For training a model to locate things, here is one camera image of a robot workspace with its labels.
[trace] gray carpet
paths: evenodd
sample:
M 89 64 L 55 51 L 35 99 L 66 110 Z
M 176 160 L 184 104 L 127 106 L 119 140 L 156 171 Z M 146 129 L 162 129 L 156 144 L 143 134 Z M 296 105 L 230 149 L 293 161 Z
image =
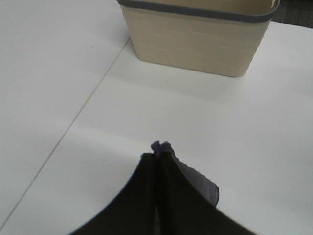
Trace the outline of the gray carpet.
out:
M 280 0 L 273 21 L 313 28 L 313 0 Z

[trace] black object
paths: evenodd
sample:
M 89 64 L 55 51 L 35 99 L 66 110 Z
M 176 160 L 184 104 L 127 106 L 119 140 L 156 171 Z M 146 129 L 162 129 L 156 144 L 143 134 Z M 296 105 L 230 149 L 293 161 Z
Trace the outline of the black object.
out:
M 131 8 L 169 12 L 169 13 L 176 13 L 176 14 L 183 14 L 183 15 L 190 15 L 190 16 L 202 16 L 202 17 L 216 18 L 216 19 L 223 19 L 223 20 L 230 20 L 230 21 L 250 22 L 250 23 L 264 22 L 264 21 L 268 21 L 272 19 L 276 10 L 279 7 L 279 0 L 277 0 L 276 6 L 272 11 L 266 14 L 249 15 L 249 14 L 244 14 L 244 13 L 223 12 L 223 11 L 209 10 L 209 9 L 203 9 L 203 8 L 168 5 L 168 4 L 162 4 L 162 3 L 156 3 L 156 2 L 148 2 L 144 0 L 117 0 L 117 2 L 122 6 L 131 7 Z
M 214 183 L 206 181 L 210 196 L 193 186 L 184 174 L 192 168 L 179 166 L 169 143 L 152 148 L 117 197 L 71 235 L 254 235 L 215 208 Z

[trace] storage bin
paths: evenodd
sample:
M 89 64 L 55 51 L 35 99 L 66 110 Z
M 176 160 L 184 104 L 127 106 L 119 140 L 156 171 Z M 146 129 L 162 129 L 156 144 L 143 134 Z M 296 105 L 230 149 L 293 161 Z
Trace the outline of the storage bin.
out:
M 279 6 L 279 0 L 117 1 L 139 59 L 234 77 L 248 69 Z

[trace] beige basket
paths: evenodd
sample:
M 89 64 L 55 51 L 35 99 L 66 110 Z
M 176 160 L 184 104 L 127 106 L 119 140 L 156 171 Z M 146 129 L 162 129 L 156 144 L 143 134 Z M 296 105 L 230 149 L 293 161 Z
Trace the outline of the beige basket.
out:
M 118 2 L 139 59 L 234 77 L 248 69 L 279 6 L 279 0 Z

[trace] white surface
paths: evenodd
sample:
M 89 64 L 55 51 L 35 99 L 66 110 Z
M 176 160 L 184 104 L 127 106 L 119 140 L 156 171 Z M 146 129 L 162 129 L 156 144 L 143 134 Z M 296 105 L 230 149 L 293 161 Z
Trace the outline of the white surface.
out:
M 0 234 L 77 228 L 160 139 L 219 185 L 236 221 L 312 235 L 312 42 L 311 29 L 271 23 L 241 78 L 145 63 L 129 42 Z
M 127 39 L 115 0 L 0 1 L 0 227 Z

